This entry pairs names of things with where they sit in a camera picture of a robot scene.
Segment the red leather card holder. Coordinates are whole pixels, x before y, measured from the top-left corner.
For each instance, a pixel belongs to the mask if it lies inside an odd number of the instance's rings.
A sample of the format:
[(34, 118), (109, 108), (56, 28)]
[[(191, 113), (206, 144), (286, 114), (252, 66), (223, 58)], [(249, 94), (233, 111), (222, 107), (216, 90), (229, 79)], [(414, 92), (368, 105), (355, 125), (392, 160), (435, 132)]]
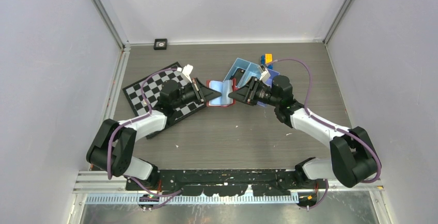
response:
[(224, 81), (208, 80), (207, 87), (218, 91), (221, 95), (207, 103), (208, 107), (228, 107), (235, 104), (235, 100), (228, 95), (236, 90), (236, 80), (227, 79)]

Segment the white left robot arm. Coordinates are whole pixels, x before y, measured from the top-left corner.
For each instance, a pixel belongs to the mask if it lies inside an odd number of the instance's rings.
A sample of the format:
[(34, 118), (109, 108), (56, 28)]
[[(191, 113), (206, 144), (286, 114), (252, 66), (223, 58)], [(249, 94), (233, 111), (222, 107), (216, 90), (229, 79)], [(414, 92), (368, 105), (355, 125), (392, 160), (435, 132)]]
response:
[(159, 177), (152, 172), (153, 164), (133, 156), (135, 143), (172, 125), (177, 118), (177, 108), (192, 102), (207, 103), (221, 95), (197, 78), (184, 86), (174, 80), (165, 81), (158, 102), (149, 113), (126, 121), (104, 120), (87, 151), (86, 160), (105, 170), (109, 178), (134, 177), (144, 189), (152, 190), (158, 185)]

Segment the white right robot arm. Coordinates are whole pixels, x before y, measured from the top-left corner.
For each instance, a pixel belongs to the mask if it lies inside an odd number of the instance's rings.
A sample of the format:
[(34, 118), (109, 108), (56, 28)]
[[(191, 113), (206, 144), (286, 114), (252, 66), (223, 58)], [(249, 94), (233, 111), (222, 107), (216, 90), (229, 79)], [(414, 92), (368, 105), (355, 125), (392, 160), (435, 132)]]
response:
[(336, 179), (352, 188), (358, 183), (373, 183), (381, 174), (382, 164), (365, 129), (336, 125), (311, 112), (298, 102), (286, 76), (276, 76), (268, 86), (256, 77), (231, 92), (230, 98), (247, 104), (261, 102), (274, 107), (277, 119), (302, 131), (329, 148), (329, 159), (309, 158), (295, 166), (295, 182), (308, 188), (318, 179)]

